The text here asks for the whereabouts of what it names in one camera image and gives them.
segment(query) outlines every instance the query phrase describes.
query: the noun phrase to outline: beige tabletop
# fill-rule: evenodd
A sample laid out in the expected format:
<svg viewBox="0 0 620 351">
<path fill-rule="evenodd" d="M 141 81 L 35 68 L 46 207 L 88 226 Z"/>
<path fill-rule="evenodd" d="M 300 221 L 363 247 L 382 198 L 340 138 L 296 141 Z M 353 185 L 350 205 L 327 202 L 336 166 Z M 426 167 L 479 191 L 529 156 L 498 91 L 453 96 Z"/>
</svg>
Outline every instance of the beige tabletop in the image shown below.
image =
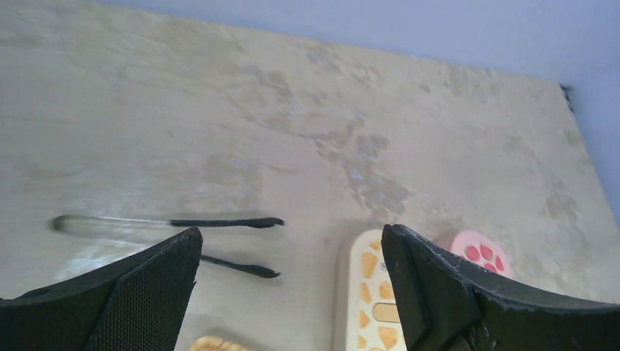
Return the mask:
<svg viewBox="0 0 620 351">
<path fill-rule="evenodd" d="M 384 223 L 476 229 L 519 281 L 620 299 L 620 235 L 557 83 L 74 0 L 2 1 L 0 67 L 3 298 L 142 249 L 54 216 L 224 213 L 287 226 L 204 230 L 203 250 L 282 275 L 201 265 L 179 350 L 212 328 L 329 350 L 339 247 Z"/>
</svg>

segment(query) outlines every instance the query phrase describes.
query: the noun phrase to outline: red polka dot pattern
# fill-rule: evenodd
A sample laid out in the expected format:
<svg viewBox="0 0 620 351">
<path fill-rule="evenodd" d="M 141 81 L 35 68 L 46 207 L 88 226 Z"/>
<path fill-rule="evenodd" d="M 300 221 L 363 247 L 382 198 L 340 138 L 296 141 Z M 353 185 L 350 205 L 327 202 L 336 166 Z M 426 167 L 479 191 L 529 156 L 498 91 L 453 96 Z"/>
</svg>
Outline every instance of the red polka dot pattern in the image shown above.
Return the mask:
<svg viewBox="0 0 620 351">
<path fill-rule="evenodd" d="M 487 261 L 490 261 L 493 258 L 493 250 L 485 244 L 480 245 L 480 253 L 483 255 L 483 258 Z"/>
<path fill-rule="evenodd" d="M 497 267 L 497 269 L 499 269 L 500 271 L 504 270 L 504 263 L 502 262 L 502 259 L 498 257 L 495 257 L 495 266 Z"/>
<path fill-rule="evenodd" d="M 467 248 L 465 248 L 465 255 L 469 260 L 474 262 L 480 259 L 480 253 L 478 252 L 478 249 L 476 249 L 472 245 L 469 245 Z"/>
<path fill-rule="evenodd" d="M 497 270 L 495 269 L 495 266 L 490 264 L 490 263 L 485 263 L 484 268 L 497 273 Z"/>
</svg>

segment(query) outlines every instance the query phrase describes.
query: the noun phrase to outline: pink coaster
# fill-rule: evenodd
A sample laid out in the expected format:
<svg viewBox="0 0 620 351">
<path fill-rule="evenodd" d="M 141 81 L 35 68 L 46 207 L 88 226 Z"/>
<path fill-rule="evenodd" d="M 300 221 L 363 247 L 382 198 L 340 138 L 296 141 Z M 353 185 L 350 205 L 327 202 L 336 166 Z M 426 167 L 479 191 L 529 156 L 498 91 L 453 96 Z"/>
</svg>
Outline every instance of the pink coaster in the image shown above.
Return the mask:
<svg viewBox="0 0 620 351">
<path fill-rule="evenodd" d="M 499 245 L 475 230 L 463 230 L 439 239 L 436 244 L 494 273 L 513 277 L 508 256 Z"/>
</svg>

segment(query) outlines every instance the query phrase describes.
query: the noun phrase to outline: cream remote control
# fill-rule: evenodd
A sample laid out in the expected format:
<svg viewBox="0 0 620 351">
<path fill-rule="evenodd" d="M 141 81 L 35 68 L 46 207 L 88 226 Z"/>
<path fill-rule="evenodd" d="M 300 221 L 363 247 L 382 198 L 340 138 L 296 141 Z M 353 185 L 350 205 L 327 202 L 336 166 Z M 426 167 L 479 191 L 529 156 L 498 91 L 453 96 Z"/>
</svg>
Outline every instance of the cream remote control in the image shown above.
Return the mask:
<svg viewBox="0 0 620 351">
<path fill-rule="evenodd" d="M 340 253 L 332 351 L 407 351 L 381 230 L 368 230 Z"/>
</svg>

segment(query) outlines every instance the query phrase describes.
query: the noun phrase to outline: black plastic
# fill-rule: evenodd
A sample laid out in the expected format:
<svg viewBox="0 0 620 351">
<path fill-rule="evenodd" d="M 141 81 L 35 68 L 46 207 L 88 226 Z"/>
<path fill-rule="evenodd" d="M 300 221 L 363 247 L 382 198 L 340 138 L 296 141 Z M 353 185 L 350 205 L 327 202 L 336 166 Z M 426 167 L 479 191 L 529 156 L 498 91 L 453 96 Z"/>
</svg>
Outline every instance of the black plastic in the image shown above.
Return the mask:
<svg viewBox="0 0 620 351">
<path fill-rule="evenodd" d="M 202 242 L 190 228 L 81 276 L 0 300 L 0 350 L 174 350 Z"/>
<path fill-rule="evenodd" d="M 170 225 L 173 227 L 252 227 L 269 228 L 276 225 L 284 225 L 280 218 L 251 218 L 251 219 L 171 219 Z"/>
<path fill-rule="evenodd" d="M 200 255 L 200 260 L 213 263 L 214 265 L 234 269 L 235 271 L 251 274 L 252 276 L 258 276 L 260 278 L 272 279 L 280 276 L 280 273 L 262 265 L 241 265 L 239 263 L 226 261 L 221 258 L 208 256 L 206 254 Z"/>
<path fill-rule="evenodd" d="M 409 351 L 620 350 L 618 305 L 504 278 L 403 225 L 384 227 L 382 249 Z"/>
</svg>

